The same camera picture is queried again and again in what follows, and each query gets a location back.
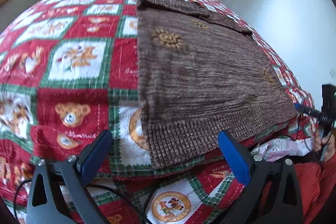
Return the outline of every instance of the plaid pattern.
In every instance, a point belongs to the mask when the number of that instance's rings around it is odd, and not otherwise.
[[[185,1],[197,1],[249,28],[291,100],[313,107],[311,95],[244,20],[217,0]],[[18,182],[32,174],[39,159],[64,160],[79,154],[105,128],[111,130],[115,145],[99,170],[97,184],[113,177],[114,187],[132,193],[131,200],[139,208],[157,177],[184,172],[160,184],[147,209],[153,223],[211,223],[243,190],[217,150],[169,169],[152,168],[137,115],[134,0],[36,3],[0,34],[0,87],[0,195],[9,207]],[[303,119],[299,138],[311,136],[314,126],[310,118]],[[296,134],[297,123],[279,124],[243,144],[251,146],[276,131]],[[111,223],[118,219],[138,223],[134,212],[113,194],[96,191],[92,195]],[[174,198],[179,199],[176,208],[183,209],[172,209]],[[18,209],[23,219],[26,199],[22,190]]]

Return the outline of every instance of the red clothing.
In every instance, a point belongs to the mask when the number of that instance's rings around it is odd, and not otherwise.
[[[295,165],[300,182],[304,224],[309,224],[319,213],[336,184],[336,153],[318,164],[309,162]]]

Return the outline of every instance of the teddy bear print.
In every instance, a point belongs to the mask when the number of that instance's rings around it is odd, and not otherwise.
[[[66,127],[77,127],[81,125],[84,117],[91,111],[88,105],[72,102],[67,104],[57,104],[55,110]]]
[[[5,114],[5,106],[3,103],[0,103],[0,115]],[[11,117],[0,118],[0,124],[8,127],[12,133],[18,136],[21,139],[26,138],[26,134],[21,132],[19,126],[24,122],[30,123],[29,110],[27,106],[20,104],[15,104],[14,108],[11,111]]]
[[[107,220],[111,223],[111,224],[119,224],[119,222],[122,220],[122,216],[121,215],[114,215],[114,216],[110,216],[107,218]]]
[[[73,149],[79,145],[78,142],[63,134],[58,134],[57,143],[64,149]]]

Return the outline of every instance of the bedspread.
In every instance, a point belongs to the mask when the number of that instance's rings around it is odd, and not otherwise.
[[[311,95],[300,88],[283,60],[244,20],[217,0],[185,1],[199,2],[249,28],[286,94],[293,102],[313,106]],[[134,0],[41,0],[0,35],[0,195],[8,205],[17,185],[31,176],[39,159],[63,160],[79,154],[106,128],[115,145],[97,176],[104,177],[103,181],[112,176],[114,182],[106,183],[132,192],[139,207],[153,179],[200,165],[197,171],[161,185],[148,207],[149,218],[158,223],[208,222],[241,192],[242,186],[217,150],[168,169],[152,167],[139,116],[135,4]],[[275,131],[294,134],[296,129],[292,120],[244,145]],[[301,137],[312,130],[313,120],[301,121]],[[21,205],[25,205],[27,190],[19,194]],[[116,196],[102,191],[95,195],[111,223],[121,219],[130,223],[129,218],[137,222],[132,211],[123,211],[125,206]],[[183,208],[173,212],[169,209],[173,206]],[[24,208],[20,214],[24,218]]]

